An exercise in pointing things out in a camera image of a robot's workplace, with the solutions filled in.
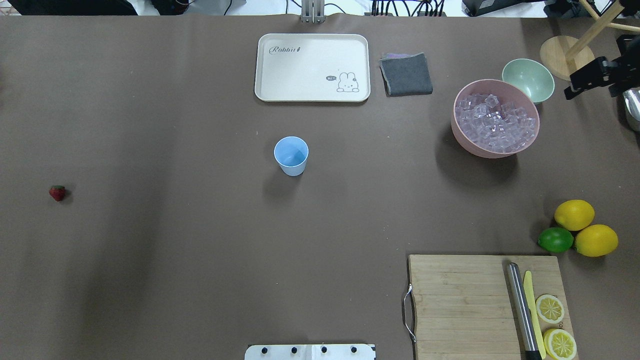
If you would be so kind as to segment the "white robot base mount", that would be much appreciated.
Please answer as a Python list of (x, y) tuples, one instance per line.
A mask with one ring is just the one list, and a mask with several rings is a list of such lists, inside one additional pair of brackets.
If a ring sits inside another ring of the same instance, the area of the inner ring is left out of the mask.
[(375, 360), (377, 349), (366, 343), (255, 344), (245, 360)]

